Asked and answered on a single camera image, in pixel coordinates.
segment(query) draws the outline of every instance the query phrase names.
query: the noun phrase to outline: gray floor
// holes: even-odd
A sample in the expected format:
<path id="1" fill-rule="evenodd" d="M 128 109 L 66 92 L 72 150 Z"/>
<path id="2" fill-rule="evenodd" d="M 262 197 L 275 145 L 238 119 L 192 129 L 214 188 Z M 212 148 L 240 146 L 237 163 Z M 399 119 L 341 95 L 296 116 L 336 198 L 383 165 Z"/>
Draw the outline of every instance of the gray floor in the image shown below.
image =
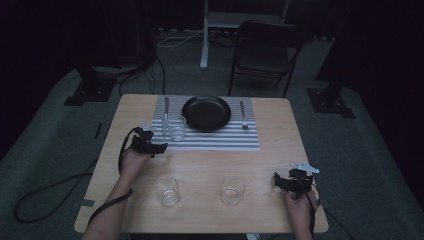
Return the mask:
<path id="1" fill-rule="evenodd" d="M 168 33 L 161 37 L 190 34 Z M 227 39 L 214 40 L 231 43 Z M 316 175 L 316 182 L 322 203 L 356 239 L 424 239 L 423 211 L 402 179 L 359 96 L 348 89 L 342 91 L 342 97 L 352 108 L 356 119 L 313 112 L 305 89 L 326 86 L 325 82 L 315 81 L 315 77 L 330 47 L 331 43 L 326 41 L 313 41 L 306 45 L 287 95 L 309 161 L 321 170 Z M 158 57 L 166 70 L 166 94 L 226 95 L 233 49 L 212 43 L 210 48 L 209 68 L 206 71 L 199 69 L 200 41 L 158 48 Z M 153 71 L 128 79 L 122 92 L 150 94 L 146 76 L 153 81 L 152 75 L 156 79 L 154 92 L 161 94 L 162 73 L 157 62 Z M 99 156 L 119 102 L 119 84 L 108 102 L 86 103 L 81 107 L 63 106 L 79 81 L 75 71 L 58 81 L 33 121 L 0 162 L 0 239 L 81 237 L 74 231 L 73 224 L 89 178 L 78 185 L 51 217 L 34 224 L 21 224 L 13 220 L 14 205 L 23 194 L 81 173 Z M 281 92 L 280 88 L 273 87 L 272 81 L 258 82 L 248 78 L 236 80 L 233 95 L 280 97 Z M 95 138 L 99 123 L 102 123 L 102 128 Z M 21 216 L 34 218 L 48 212 L 60 202 L 72 184 L 66 183 L 31 197 L 22 206 Z M 333 219 L 329 218 L 328 221 L 330 229 L 317 234 L 316 239 L 349 239 Z M 275 235 L 260 236 L 261 239 L 271 239 Z M 275 237 L 292 239 L 288 234 Z"/>

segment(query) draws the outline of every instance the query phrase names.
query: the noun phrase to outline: black strap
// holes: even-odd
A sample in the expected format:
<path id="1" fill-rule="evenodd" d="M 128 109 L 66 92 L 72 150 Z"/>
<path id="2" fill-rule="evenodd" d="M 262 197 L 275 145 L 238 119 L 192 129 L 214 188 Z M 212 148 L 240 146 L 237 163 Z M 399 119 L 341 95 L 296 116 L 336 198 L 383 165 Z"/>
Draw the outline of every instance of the black strap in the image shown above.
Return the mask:
<path id="1" fill-rule="evenodd" d="M 90 225 L 91 221 L 97 216 L 97 214 L 99 214 L 101 211 L 105 210 L 106 208 L 119 203 L 121 201 L 124 201 L 125 199 L 131 197 L 131 195 L 133 194 L 132 188 L 130 189 L 130 191 L 125 194 L 124 196 L 120 196 L 118 198 L 112 199 L 109 202 L 105 202 L 102 206 L 100 206 L 99 208 L 97 208 L 97 210 L 91 215 L 90 220 L 88 220 L 88 224 Z"/>

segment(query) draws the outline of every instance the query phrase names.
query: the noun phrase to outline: fork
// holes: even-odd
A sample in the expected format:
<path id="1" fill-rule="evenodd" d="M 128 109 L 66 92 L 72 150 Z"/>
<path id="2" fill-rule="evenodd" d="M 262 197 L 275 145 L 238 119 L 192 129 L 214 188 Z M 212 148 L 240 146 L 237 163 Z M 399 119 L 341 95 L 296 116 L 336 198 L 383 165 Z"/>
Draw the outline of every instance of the fork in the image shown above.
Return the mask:
<path id="1" fill-rule="evenodd" d="M 249 126 L 247 125 L 246 115 L 244 114 L 244 104 L 243 104 L 243 101 L 240 101 L 240 108 L 241 108 L 241 115 L 243 116 L 243 124 L 242 124 L 241 127 L 243 129 L 247 130 L 247 129 L 249 129 Z"/>

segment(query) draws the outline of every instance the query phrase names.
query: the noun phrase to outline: human hand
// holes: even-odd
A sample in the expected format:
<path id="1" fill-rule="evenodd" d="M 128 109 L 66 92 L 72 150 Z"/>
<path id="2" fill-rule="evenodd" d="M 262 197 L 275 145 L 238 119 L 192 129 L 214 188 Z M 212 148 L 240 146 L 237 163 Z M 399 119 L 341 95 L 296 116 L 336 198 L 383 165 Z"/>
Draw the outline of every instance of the human hand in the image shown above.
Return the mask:
<path id="1" fill-rule="evenodd" d="M 138 174 L 144 167 L 145 162 L 152 157 L 153 154 L 138 154 L 131 148 L 125 150 L 122 160 L 121 177 L 129 184 L 132 184 Z"/>
<path id="2" fill-rule="evenodd" d="M 308 196 L 315 208 L 315 193 L 310 191 L 308 192 Z M 283 197 L 286 202 L 287 211 L 296 239 L 312 239 L 310 224 L 311 214 L 314 208 L 311 208 L 306 194 L 303 194 L 299 199 L 293 199 L 287 191 L 283 191 Z"/>

